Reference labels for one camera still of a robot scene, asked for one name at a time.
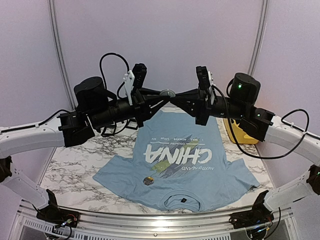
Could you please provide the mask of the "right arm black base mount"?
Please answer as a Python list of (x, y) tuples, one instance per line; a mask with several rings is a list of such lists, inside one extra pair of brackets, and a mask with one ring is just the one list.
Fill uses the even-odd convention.
[(251, 210), (234, 212), (230, 215), (229, 223), (233, 225), (234, 229), (256, 226), (274, 220), (272, 211), (264, 206), (264, 198), (268, 192), (265, 190), (258, 195)]

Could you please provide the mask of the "light blue printed t-shirt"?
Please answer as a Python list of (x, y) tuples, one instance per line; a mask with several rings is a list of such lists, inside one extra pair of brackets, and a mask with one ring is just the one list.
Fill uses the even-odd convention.
[[(145, 185), (145, 177), (154, 183)], [(202, 126), (186, 113), (164, 111), (138, 130), (131, 158), (114, 156), (93, 178), (117, 196), (162, 211), (219, 209), (260, 185), (243, 159), (227, 160), (214, 117)]]

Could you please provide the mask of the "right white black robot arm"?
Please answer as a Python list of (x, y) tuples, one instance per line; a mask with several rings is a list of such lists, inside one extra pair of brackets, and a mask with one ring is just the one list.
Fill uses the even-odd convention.
[(170, 102), (195, 117), (198, 125), (206, 125), (209, 116), (236, 120), (249, 136), (295, 152), (312, 162), (301, 176), (258, 195), (252, 209), (235, 212), (229, 222), (234, 228), (248, 227), (273, 220), (279, 207), (320, 193), (320, 140), (299, 129), (273, 112), (254, 106), (261, 84), (252, 76), (238, 72), (229, 82), (227, 97), (215, 96), (217, 87), (210, 84), (209, 73), (199, 72), (198, 88), (178, 93)]

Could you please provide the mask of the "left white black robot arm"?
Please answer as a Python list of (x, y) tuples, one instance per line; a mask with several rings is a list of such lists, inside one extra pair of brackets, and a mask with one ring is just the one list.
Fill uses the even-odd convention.
[(175, 97), (168, 90), (144, 88), (143, 78), (129, 79), (128, 93), (118, 99), (107, 90), (99, 76), (89, 77), (74, 87), (78, 106), (74, 111), (58, 110), (41, 122), (0, 129), (0, 184), (29, 201), (37, 217), (58, 223), (77, 212), (59, 208), (55, 194), (44, 189), (21, 172), (12, 155), (51, 147), (74, 147), (84, 144), (102, 128), (134, 118), (138, 126), (151, 119)]

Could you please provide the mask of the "white round brooch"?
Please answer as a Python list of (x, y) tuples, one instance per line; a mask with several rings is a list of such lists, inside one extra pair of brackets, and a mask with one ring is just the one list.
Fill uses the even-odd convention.
[(150, 186), (154, 183), (154, 178), (151, 176), (147, 176), (143, 179), (143, 184), (146, 186)]

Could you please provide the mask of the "black brooch box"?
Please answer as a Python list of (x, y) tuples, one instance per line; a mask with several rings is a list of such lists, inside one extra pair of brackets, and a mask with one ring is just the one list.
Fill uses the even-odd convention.
[(106, 137), (114, 136), (116, 134), (116, 131), (117, 131), (117, 123), (113, 122), (108, 126), (104, 126), (100, 135), (103, 138), (106, 138)]

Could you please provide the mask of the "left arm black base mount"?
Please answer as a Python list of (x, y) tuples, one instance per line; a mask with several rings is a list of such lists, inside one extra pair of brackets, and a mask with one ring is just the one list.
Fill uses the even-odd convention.
[(80, 213), (78, 211), (60, 208), (55, 194), (49, 189), (47, 189), (46, 192), (48, 194), (48, 205), (42, 209), (38, 209), (34, 206), (34, 209), (37, 211), (36, 217), (40, 220), (54, 223), (56, 225), (62, 225), (62, 223), (67, 220), (71, 220), (69, 225), (72, 228), (76, 228)]

